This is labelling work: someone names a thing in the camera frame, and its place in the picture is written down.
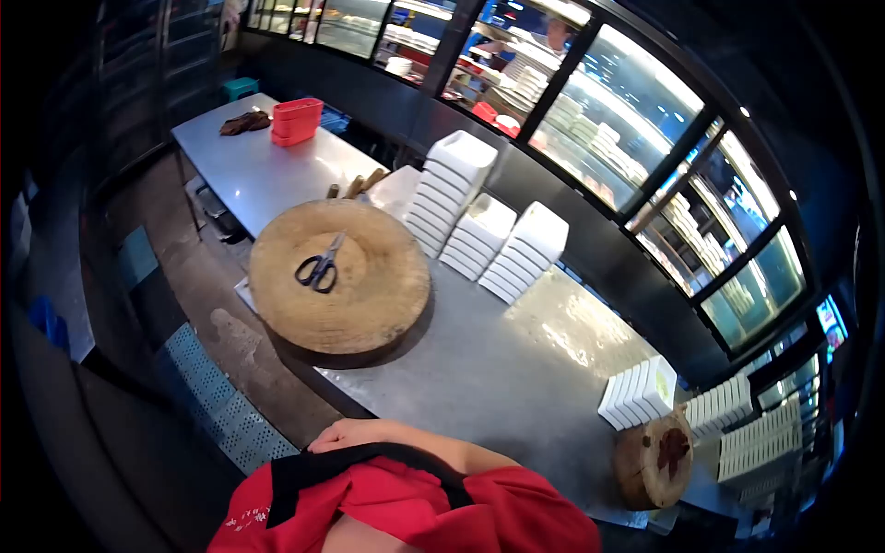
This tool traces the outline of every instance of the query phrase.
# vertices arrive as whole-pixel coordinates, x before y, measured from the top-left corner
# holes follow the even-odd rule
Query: brown cloth
[[[243,131],[257,131],[262,128],[268,128],[271,119],[263,111],[248,111],[240,117],[228,119],[221,126],[220,132],[224,136],[232,136],[240,134]]]

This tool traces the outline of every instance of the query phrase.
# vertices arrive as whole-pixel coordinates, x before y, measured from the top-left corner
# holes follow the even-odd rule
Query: round chopping block
[[[675,504],[691,478],[694,450],[684,408],[618,433],[612,464],[621,496],[632,511]]]
[[[331,292],[299,283],[298,266],[341,232]],[[427,305],[430,273],[412,234],[384,211],[356,200],[317,200],[283,212],[261,231],[249,287],[272,338],[294,345],[305,362],[351,368],[385,355],[414,325]]]

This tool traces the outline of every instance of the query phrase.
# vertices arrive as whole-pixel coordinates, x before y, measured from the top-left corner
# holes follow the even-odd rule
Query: concrete floor
[[[185,157],[187,179],[196,175]],[[220,242],[209,226],[199,240],[175,158],[162,157],[108,204],[115,243],[144,225],[181,308],[209,356],[293,445],[303,448],[342,415],[281,363],[255,314],[234,292],[250,241]]]

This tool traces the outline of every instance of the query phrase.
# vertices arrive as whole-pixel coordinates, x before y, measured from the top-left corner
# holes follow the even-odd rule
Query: black apron strap
[[[401,443],[367,443],[327,453],[304,453],[271,461],[273,501],[267,516],[267,528],[273,528],[295,516],[298,492],[334,478],[357,463],[386,457],[404,465],[433,474],[440,480],[449,499],[449,508],[473,505],[464,489],[464,475],[454,471],[438,457]]]

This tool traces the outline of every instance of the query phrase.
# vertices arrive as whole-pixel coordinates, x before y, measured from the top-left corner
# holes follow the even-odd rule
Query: scissors
[[[313,290],[320,292],[321,294],[328,294],[331,292],[332,288],[335,286],[335,281],[338,280],[338,268],[335,267],[335,253],[341,248],[343,242],[344,233],[338,233],[332,241],[332,244],[323,252],[323,255],[308,257],[298,266],[295,270],[295,280],[301,282],[304,286],[310,286]],[[300,276],[301,272],[311,263],[314,265],[310,274],[302,278]],[[323,280],[323,277],[326,276],[326,273],[329,271],[334,271],[332,274],[332,282],[325,288],[320,288],[319,282]]]

